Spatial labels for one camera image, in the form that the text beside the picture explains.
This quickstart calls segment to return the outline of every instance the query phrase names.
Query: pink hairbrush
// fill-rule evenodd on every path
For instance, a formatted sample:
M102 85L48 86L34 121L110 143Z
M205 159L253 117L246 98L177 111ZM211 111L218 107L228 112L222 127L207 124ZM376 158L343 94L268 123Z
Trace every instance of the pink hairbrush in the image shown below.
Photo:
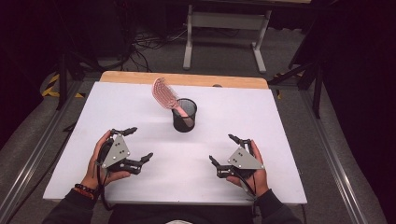
M165 84L164 77L155 79L151 90L152 95L163 108L175 109L177 113L183 118L187 126L192 127L192 125L194 125L194 121L178 103L177 94L170 86Z

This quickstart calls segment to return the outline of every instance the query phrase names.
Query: wooden tabletop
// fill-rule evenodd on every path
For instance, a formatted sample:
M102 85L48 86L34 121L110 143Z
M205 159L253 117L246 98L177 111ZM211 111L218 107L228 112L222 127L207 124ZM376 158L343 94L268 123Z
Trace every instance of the wooden tabletop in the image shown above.
M260 77L221 77L206 75L141 73L107 71L102 74L101 82L121 82L152 84L158 77L165 77L169 85L206 86L220 85L228 88L268 89L267 81Z

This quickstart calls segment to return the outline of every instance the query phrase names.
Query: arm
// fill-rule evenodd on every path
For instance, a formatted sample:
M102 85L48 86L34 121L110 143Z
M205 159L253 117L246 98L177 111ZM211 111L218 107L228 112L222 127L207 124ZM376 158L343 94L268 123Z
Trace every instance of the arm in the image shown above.
M253 140L251 140L251 145L255 158L263 164L262 154ZM271 189L268 188L267 172L265 170L257 170L253 176L247 179L247 183L252 189L256 190L256 196L258 197L257 203L262 214L262 224L301 223L301 221L294 216L291 210L275 196ZM241 187L240 180L237 177L228 176L227 180Z
M97 189L98 180L96 177L96 167L95 161L98 157L99 150L102 144L110 136L110 131L107 131L102 138L96 143L95 149L91 156L90 162L88 164L87 173L81 181L81 185L89 189ZM112 181L128 177L129 174L126 171L120 171L116 173L109 174L106 178L105 185ZM104 172L101 173L101 181L104 181ZM57 204L52 211L47 215L42 223L91 223L91 218L93 214L93 207L97 202L98 195L93 195L81 189L73 188L70 192Z

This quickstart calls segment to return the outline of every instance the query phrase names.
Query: white tabletop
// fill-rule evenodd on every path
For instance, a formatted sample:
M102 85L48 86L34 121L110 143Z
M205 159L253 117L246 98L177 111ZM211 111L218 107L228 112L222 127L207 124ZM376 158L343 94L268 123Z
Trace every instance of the white tabletop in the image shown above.
M109 129L137 131L124 137L131 156L153 152L139 175L111 183L111 203L251 204L246 193L216 176L209 155L220 164L237 149L228 134L254 139L268 184L283 203L306 203L304 189L270 90L173 86L198 106L189 133L172 125L172 113L151 95L151 85L94 84L75 130L43 198L61 200L86 173L98 139Z

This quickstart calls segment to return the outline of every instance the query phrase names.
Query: pen holder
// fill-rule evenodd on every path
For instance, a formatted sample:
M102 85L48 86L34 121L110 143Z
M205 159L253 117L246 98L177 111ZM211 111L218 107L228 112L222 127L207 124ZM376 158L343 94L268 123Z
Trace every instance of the pen holder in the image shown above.
M181 98L178 99L177 101L180 107L186 112L188 116L181 117L180 114L177 112L177 110L172 109L173 124L178 132L187 133L191 131L195 126L195 114L197 112L197 104L194 101L187 98Z

